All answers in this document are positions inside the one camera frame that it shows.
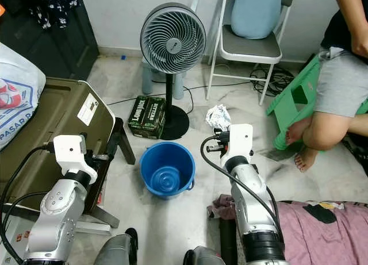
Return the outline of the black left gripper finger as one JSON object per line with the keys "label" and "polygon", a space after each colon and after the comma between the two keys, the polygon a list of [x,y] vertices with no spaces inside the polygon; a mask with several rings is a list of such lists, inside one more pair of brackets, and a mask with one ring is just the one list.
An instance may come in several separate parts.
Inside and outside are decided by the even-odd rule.
{"label": "black left gripper finger", "polygon": [[126,134],[113,133],[112,144],[116,152],[115,156],[126,161]]}

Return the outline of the silver foil ball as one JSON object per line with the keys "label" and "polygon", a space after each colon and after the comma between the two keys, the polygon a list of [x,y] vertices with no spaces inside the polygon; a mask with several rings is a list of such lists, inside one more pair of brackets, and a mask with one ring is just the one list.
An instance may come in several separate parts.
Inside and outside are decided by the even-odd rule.
{"label": "silver foil ball", "polygon": [[229,115],[228,108],[225,105],[217,104],[208,110],[205,121],[213,129],[229,131],[231,115]]}

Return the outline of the pink cartoon print quilt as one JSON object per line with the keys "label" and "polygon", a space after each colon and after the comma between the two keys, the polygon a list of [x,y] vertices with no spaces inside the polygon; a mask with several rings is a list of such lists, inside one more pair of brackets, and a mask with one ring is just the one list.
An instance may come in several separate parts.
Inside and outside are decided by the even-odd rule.
{"label": "pink cartoon print quilt", "polygon": [[284,254],[276,254],[270,233],[245,236],[232,231],[242,246],[245,265],[368,265],[368,203],[284,200],[278,202]]}

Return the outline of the black green drink carton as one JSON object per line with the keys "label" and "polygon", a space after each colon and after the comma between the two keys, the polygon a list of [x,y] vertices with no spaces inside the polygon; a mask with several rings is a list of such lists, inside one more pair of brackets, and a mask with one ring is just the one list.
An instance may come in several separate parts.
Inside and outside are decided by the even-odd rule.
{"label": "black green drink carton", "polygon": [[164,98],[138,96],[132,105],[127,126],[136,137],[159,139],[163,132],[166,108]]}

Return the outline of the blue plastic bucket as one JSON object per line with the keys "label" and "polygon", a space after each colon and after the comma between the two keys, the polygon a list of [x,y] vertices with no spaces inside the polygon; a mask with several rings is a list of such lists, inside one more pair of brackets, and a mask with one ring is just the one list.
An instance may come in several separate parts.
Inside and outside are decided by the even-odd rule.
{"label": "blue plastic bucket", "polygon": [[195,184],[196,161],[178,143],[153,144],[140,157],[140,176],[145,188],[160,199],[173,199]]}

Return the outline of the olive plastic storage box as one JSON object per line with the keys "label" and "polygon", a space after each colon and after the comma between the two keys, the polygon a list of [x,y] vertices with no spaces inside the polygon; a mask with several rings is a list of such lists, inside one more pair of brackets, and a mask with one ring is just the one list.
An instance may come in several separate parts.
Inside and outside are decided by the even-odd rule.
{"label": "olive plastic storage box", "polygon": [[[84,214],[93,215],[99,207],[97,197],[116,154],[113,133],[126,134],[124,121],[115,116],[91,86],[81,80],[47,78],[39,105],[29,122],[0,153],[0,187],[5,188],[24,157],[34,149],[52,141],[58,135],[86,134],[85,145],[94,154],[106,154],[110,163],[95,166],[98,178],[90,185]],[[126,160],[136,158],[126,134]]]}

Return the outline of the small light blue stool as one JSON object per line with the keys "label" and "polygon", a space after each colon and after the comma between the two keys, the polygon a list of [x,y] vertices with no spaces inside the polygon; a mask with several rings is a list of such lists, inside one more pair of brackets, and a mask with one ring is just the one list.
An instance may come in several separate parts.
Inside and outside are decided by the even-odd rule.
{"label": "small light blue stool", "polygon": [[[141,60],[141,66],[142,66],[142,93],[144,95],[150,95],[152,94],[153,90],[153,83],[154,83],[154,74],[159,73],[158,70],[155,70],[152,68],[152,66],[149,65],[149,63],[145,60],[143,57]],[[174,89],[172,92],[172,96],[175,99],[181,99],[183,97],[184,92],[184,78],[186,77],[187,72],[183,72],[180,74],[176,74],[174,76]]]}

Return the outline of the grey robot left leg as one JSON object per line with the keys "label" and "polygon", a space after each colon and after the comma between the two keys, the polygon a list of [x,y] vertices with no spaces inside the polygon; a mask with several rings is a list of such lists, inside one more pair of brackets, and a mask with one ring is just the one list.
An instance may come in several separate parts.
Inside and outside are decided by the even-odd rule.
{"label": "grey robot left leg", "polygon": [[137,265],[139,237],[135,228],[110,237],[95,258],[94,265]]}

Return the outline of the grey robot leg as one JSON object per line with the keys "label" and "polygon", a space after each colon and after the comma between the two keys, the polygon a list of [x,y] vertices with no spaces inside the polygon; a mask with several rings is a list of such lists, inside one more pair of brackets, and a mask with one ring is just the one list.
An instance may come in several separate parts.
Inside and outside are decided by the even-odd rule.
{"label": "grey robot leg", "polygon": [[94,265],[137,265],[139,237],[135,228],[110,237],[95,258]]}
{"label": "grey robot leg", "polygon": [[182,265],[240,265],[236,247],[224,247],[220,252],[215,249],[197,246],[186,251]]}

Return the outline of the white folding chair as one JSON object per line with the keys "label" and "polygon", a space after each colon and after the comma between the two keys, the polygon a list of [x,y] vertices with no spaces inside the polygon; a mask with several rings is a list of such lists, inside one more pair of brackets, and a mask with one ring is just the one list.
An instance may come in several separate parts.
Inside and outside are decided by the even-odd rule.
{"label": "white folding chair", "polygon": [[218,17],[213,21],[217,26],[214,47],[210,56],[210,74],[206,89],[206,97],[210,97],[218,57],[228,61],[253,63],[258,66],[267,64],[266,77],[262,79],[261,99],[264,99],[273,76],[274,66],[281,61],[283,52],[279,43],[284,34],[293,0],[281,0],[281,15],[273,31],[265,39],[251,40],[239,37],[231,29],[231,12],[233,0],[221,0]]}

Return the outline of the white printed plastic bag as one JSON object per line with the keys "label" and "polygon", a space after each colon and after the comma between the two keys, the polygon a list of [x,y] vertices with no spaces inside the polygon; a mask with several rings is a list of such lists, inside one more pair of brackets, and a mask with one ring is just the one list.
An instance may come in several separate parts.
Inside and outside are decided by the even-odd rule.
{"label": "white printed plastic bag", "polygon": [[0,44],[0,149],[29,122],[47,76],[34,63]]}

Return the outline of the dark wooden wardrobe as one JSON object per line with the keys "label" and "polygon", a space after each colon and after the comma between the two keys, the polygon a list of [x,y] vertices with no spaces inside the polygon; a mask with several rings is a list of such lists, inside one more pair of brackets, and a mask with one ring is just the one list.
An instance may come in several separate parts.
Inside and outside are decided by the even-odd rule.
{"label": "dark wooden wardrobe", "polygon": [[50,78],[87,79],[99,55],[83,0],[69,13],[66,28],[42,29],[30,16],[30,0],[0,0],[0,41]]}

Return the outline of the grey standing fan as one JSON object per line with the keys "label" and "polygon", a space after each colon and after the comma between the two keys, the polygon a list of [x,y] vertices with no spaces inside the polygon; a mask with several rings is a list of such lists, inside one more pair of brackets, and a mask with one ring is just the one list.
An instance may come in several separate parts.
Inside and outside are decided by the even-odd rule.
{"label": "grey standing fan", "polygon": [[189,128],[189,116],[173,104],[176,74],[200,64],[206,50],[206,32],[194,10],[169,2],[154,8],[140,31],[140,49],[155,70],[166,74],[166,109],[160,139],[176,140]]}

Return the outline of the light blue cushion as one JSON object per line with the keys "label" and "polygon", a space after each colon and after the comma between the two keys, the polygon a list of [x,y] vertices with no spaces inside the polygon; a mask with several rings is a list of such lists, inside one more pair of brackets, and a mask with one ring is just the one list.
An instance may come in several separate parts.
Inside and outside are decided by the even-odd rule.
{"label": "light blue cushion", "polygon": [[276,27],[281,7],[281,0],[233,0],[231,29],[245,39],[265,39]]}

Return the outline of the dark floral garment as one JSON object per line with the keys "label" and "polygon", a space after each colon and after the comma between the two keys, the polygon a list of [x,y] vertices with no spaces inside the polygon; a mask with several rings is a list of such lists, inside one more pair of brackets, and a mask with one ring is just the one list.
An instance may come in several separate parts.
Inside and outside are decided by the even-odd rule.
{"label": "dark floral garment", "polygon": [[42,29],[66,28],[69,13],[79,5],[79,0],[30,0],[29,13]]}

